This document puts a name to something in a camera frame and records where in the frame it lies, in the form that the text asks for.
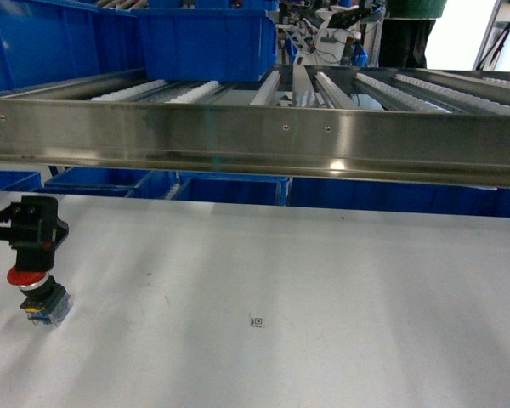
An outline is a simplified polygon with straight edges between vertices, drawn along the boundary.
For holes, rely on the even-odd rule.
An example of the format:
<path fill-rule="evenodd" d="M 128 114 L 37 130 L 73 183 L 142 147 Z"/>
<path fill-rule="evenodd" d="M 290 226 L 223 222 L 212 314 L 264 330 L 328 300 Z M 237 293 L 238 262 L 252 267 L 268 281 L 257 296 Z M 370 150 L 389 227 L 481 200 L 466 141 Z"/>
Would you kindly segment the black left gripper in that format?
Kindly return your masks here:
<path fill-rule="evenodd" d="M 69 234 L 69 225 L 58 214 L 56 197 L 23 195 L 12 204 L 12 215 L 0 211 L 0 241 L 9 241 L 17 252 L 18 272 L 49 272 L 55 253 Z"/>

